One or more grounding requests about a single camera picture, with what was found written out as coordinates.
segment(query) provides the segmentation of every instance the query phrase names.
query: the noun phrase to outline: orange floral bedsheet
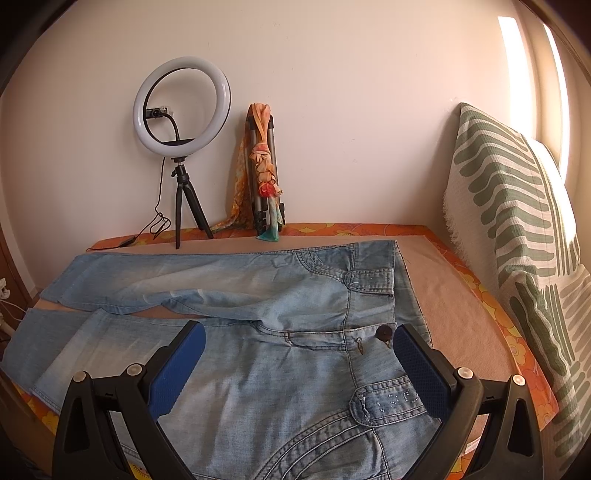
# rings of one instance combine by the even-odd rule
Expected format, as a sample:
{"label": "orange floral bedsheet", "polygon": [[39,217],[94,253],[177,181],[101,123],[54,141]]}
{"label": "orange floral bedsheet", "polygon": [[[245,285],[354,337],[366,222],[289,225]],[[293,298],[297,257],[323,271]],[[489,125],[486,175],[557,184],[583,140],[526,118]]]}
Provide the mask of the orange floral bedsheet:
{"label": "orange floral bedsheet", "polygon": [[[495,298],[484,288],[480,281],[476,278],[474,273],[464,265],[445,244],[438,239],[438,237],[429,228],[422,225],[388,225],[379,223],[292,223],[285,225],[282,235],[303,236],[337,236],[337,235],[422,235],[425,236],[445,257],[445,259],[460,273],[466,281],[466,284],[472,293],[482,302],[482,305],[490,316],[494,319],[497,326],[500,328],[507,345],[515,359],[515,363],[521,373],[527,380],[527,384],[531,391],[531,396],[534,401],[535,410],[538,418],[538,425],[540,430],[544,428],[558,413],[558,403],[552,393],[552,390],[535,360],[534,354],[525,343],[525,339],[519,334],[518,329],[513,324],[513,321],[508,317]],[[255,236],[252,230],[237,230],[228,229],[215,233],[215,238],[232,238]],[[128,236],[117,238],[110,238],[101,240],[93,245],[93,248],[116,247]],[[186,240],[203,240],[206,239],[205,234],[198,229],[183,229],[181,231],[181,239]],[[136,245],[160,244],[174,241],[174,231],[163,232],[157,239],[153,239],[152,235],[145,233],[141,235],[136,242]],[[51,430],[53,434],[56,433],[58,415],[51,411],[41,400],[35,396],[31,396],[20,389],[16,388],[21,394],[21,397],[27,402],[29,407],[35,412],[35,415]],[[472,453],[458,458],[455,466],[450,473],[448,480],[459,480],[464,476],[468,464],[472,459]],[[150,476],[141,468],[131,465],[132,472],[135,477],[144,480],[150,479]]]}

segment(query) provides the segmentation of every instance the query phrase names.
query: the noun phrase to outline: pillow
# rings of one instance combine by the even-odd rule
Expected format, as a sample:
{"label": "pillow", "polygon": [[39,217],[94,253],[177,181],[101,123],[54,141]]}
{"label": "pillow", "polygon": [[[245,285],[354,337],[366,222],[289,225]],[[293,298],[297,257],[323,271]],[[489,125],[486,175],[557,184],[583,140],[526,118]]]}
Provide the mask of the pillow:
{"label": "pillow", "polygon": [[460,255],[518,325],[552,386],[560,407],[553,455],[566,469],[591,430],[591,277],[552,155],[462,104],[444,210]]}

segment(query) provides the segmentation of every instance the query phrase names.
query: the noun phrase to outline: tripod stand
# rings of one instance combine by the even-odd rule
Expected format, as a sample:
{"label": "tripod stand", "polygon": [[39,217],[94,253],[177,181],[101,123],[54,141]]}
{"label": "tripod stand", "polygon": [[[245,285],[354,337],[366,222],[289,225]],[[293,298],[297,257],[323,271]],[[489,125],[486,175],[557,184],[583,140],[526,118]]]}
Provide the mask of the tripod stand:
{"label": "tripod stand", "polygon": [[197,194],[195,193],[195,189],[191,184],[191,180],[189,179],[189,174],[184,167],[184,159],[187,157],[179,157],[173,158],[172,160],[177,164],[174,168],[174,171],[171,177],[177,177],[177,196],[174,208],[174,239],[175,245],[177,250],[181,246],[181,211],[183,208],[183,192],[185,197],[187,198],[187,203],[189,204],[189,208],[193,216],[195,217],[195,221],[197,222],[197,226],[200,230],[205,230],[207,237],[212,239],[213,233],[207,224],[207,219],[205,218],[205,214],[201,209],[201,205],[199,204],[199,200],[197,199]]}

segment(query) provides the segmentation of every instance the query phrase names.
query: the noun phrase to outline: jeans button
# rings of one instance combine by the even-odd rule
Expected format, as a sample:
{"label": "jeans button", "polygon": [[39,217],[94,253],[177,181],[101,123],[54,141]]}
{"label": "jeans button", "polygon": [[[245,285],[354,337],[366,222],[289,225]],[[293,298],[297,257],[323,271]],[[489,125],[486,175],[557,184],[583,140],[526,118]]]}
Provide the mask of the jeans button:
{"label": "jeans button", "polygon": [[380,325],[375,331],[375,337],[383,342],[392,340],[392,328],[388,325]]}

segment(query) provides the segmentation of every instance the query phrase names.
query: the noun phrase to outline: mattress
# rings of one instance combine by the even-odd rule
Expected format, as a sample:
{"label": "mattress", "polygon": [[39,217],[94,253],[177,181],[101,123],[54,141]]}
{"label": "mattress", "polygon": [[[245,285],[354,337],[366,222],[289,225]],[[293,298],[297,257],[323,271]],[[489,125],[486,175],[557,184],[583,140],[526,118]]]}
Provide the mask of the mattress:
{"label": "mattress", "polygon": [[[534,355],[512,321],[484,289],[476,276],[455,254],[424,226],[301,223],[284,227],[278,243],[256,240],[254,231],[226,230],[215,235],[217,240],[204,241],[197,229],[182,231],[183,243],[174,249],[174,232],[164,232],[157,239],[143,235],[133,247],[122,249],[137,254],[238,253],[323,245],[347,244],[377,238],[394,238],[405,259],[408,273],[430,329],[434,348],[441,350],[455,367],[470,367],[480,378],[506,381],[520,373],[530,387],[540,429],[558,412],[558,405]],[[95,249],[117,246],[126,237],[107,239]],[[66,307],[41,300],[35,308]],[[163,307],[156,307],[141,316],[179,317]],[[35,415],[55,434],[58,416],[41,400],[17,390]],[[472,445],[458,458],[449,478],[463,476],[471,458],[473,445],[482,432],[483,419],[473,429]],[[141,468],[132,465],[139,479],[149,478]]]}

